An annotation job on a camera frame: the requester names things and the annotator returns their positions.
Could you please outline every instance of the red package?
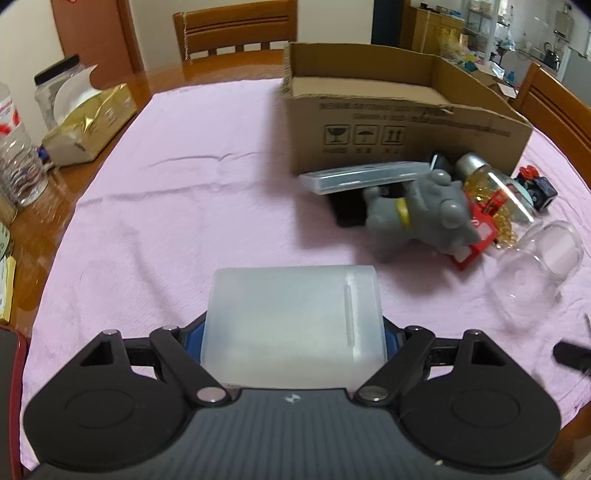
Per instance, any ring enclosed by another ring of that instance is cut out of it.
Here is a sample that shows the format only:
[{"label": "red package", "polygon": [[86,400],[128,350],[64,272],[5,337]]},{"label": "red package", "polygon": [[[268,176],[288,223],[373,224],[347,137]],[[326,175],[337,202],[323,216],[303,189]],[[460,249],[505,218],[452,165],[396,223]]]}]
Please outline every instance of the red package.
[{"label": "red package", "polygon": [[454,255],[450,255],[452,261],[460,270],[465,270],[472,260],[480,255],[499,234],[492,216],[483,213],[476,203],[472,203],[472,225],[478,231],[480,242],[475,245],[460,247]]}]

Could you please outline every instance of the chair backrest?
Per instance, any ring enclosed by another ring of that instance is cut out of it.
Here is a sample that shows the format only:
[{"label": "chair backrest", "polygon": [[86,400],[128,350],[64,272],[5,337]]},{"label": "chair backrest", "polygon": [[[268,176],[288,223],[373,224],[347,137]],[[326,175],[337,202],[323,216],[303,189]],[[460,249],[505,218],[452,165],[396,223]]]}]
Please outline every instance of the chair backrest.
[{"label": "chair backrest", "polygon": [[297,1],[272,0],[251,4],[229,5],[173,15],[181,58],[207,51],[217,55],[217,49],[260,43],[269,50],[270,42],[297,37]]},{"label": "chair backrest", "polygon": [[550,137],[591,187],[591,108],[537,63],[512,106]]}]

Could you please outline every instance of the plastic bottle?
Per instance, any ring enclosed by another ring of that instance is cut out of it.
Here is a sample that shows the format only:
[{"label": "plastic bottle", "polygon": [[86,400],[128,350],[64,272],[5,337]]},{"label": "plastic bottle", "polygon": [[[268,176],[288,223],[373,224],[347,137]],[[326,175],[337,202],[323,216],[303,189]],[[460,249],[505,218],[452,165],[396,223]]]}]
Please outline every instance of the plastic bottle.
[{"label": "plastic bottle", "polygon": [[512,248],[535,224],[535,210],[527,191],[512,178],[492,168],[473,153],[457,161],[456,174],[464,181],[464,192],[484,213],[492,216],[499,231],[496,244]]},{"label": "plastic bottle", "polygon": [[48,179],[12,101],[0,82],[0,176],[10,199],[20,207],[34,202]]}]

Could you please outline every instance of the yellow collar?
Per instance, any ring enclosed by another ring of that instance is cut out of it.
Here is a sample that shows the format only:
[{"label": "yellow collar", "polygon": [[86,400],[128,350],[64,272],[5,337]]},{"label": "yellow collar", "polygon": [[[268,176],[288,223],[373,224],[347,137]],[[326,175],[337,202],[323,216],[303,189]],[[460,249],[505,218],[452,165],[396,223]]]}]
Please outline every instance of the yellow collar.
[{"label": "yellow collar", "polygon": [[400,214],[400,218],[402,220],[402,224],[404,228],[410,228],[410,215],[408,214],[408,208],[406,205],[406,200],[403,198],[396,199],[396,209]]}]

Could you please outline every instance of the metal pin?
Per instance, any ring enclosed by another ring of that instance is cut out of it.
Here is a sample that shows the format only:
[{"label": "metal pin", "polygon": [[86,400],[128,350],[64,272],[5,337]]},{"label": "metal pin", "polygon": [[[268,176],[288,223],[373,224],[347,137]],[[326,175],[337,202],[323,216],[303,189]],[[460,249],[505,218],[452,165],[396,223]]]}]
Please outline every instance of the metal pin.
[{"label": "metal pin", "polygon": [[359,390],[359,396],[366,401],[381,401],[387,398],[388,390],[377,385],[366,385]]},{"label": "metal pin", "polygon": [[226,398],[226,391],[219,387],[204,387],[197,392],[197,398],[208,403],[217,403]]}]

